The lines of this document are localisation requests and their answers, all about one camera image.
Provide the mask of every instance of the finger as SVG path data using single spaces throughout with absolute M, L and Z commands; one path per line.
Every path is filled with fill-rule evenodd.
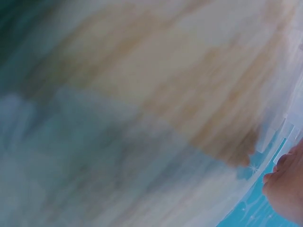
M 273 173 L 265 174 L 263 176 L 263 183 L 266 184 L 272 175 L 273 175 Z

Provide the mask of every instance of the hand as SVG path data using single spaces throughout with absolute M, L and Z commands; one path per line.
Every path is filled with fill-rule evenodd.
M 303 140 L 280 157 L 273 172 L 263 178 L 263 193 L 273 209 L 303 225 Z

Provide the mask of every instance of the wooden surface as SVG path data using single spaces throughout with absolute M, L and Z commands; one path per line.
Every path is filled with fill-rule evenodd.
M 10 125 L 0 197 L 31 204 L 30 226 L 215 226 L 258 177 L 215 159 L 248 165 L 261 125 L 287 112 L 300 5 L 63 1 L 0 68 L 16 92 L 2 106 L 30 122 Z

